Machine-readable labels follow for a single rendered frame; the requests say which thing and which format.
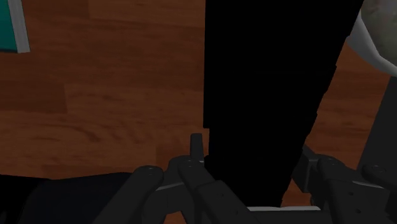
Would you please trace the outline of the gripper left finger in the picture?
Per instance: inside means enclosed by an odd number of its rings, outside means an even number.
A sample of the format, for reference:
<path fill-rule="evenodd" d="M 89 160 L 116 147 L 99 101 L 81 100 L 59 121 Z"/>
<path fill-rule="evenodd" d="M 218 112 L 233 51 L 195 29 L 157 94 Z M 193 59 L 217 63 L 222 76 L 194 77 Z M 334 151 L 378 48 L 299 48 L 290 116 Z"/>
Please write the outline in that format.
<path fill-rule="evenodd" d="M 138 167 L 92 224 L 164 224 L 178 211 L 186 224 L 258 224 L 231 189 L 204 169 L 199 133 L 190 136 L 190 155 L 171 159 L 166 171 Z"/>

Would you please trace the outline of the teal book with grey edge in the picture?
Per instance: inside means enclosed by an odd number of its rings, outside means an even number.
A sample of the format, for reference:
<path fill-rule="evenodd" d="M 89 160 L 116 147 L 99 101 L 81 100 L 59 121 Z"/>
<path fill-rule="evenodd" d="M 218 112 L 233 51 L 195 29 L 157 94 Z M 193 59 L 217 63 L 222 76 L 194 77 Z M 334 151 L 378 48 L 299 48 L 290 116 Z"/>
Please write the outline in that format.
<path fill-rule="evenodd" d="M 0 0 L 0 52 L 30 52 L 22 0 Z"/>

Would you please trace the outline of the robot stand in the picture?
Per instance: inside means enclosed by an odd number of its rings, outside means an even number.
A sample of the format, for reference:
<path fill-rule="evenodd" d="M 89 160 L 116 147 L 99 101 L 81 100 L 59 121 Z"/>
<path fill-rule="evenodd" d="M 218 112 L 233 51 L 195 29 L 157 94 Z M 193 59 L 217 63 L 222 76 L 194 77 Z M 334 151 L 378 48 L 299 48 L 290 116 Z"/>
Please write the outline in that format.
<path fill-rule="evenodd" d="M 205 0 L 205 167 L 279 207 L 363 0 Z"/>

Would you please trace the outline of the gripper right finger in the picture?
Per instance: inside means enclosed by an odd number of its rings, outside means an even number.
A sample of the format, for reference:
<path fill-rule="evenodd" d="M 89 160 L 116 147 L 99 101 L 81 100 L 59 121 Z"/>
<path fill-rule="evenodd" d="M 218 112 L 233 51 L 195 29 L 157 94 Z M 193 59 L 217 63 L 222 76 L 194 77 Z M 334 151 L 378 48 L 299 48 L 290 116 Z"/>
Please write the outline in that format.
<path fill-rule="evenodd" d="M 304 146 L 292 178 L 333 224 L 397 224 L 397 176 L 379 165 L 357 171 Z"/>

